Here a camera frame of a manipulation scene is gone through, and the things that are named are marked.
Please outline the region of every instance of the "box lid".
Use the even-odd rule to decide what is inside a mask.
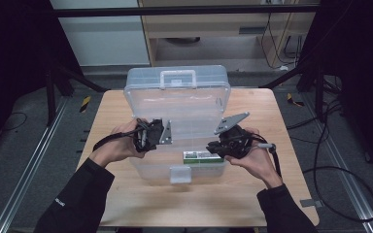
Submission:
[[[218,65],[134,68],[124,89],[134,117],[171,120],[173,140],[214,137],[229,93]]]

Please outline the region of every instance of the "tabletop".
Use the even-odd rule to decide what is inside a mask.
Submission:
[[[292,198],[317,225],[315,207],[302,208],[311,199],[274,93],[270,89],[232,88],[224,116],[250,112],[239,124],[254,127],[268,142],[277,145],[284,183]],[[122,90],[107,91],[92,124],[78,167],[92,147],[120,124],[132,119]],[[125,159],[107,169],[115,175],[108,193],[101,226],[245,227],[266,226],[256,194],[265,184],[241,167],[226,163],[216,178],[196,178],[192,183],[170,184],[140,178]]]

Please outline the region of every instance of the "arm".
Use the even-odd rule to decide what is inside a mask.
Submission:
[[[257,129],[247,131],[259,134]],[[257,195],[261,209],[264,211],[269,233],[278,232],[318,232],[309,218],[298,208],[290,193],[277,174],[266,149],[253,148],[247,156],[237,159],[226,156],[232,165],[245,168],[251,175],[261,179],[267,189]]]
[[[135,129],[136,120],[116,127],[112,134]],[[105,167],[127,157],[144,157],[129,137],[119,138],[94,151],[72,176],[38,220],[34,232],[96,232],[105,211],[114,175]]]

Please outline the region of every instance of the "wall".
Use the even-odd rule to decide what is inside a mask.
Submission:
[[[55,9],[138,7],[136,0],[51,0]],[[82,67],[149,65],[140,17],[60,18]]]

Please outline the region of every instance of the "clear plastic storage box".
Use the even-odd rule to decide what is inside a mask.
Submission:
[[[171,121],[172,145],[158,145],[143,159],[130,158],[143,179],[189,183],[193,177],[217,177],[225,162],[185,163],[185,154],[212,156],[209,142],[218,140],[220,123],[230,93],[222,66],[135,68],[128,73],[124,94],[134,117]]]

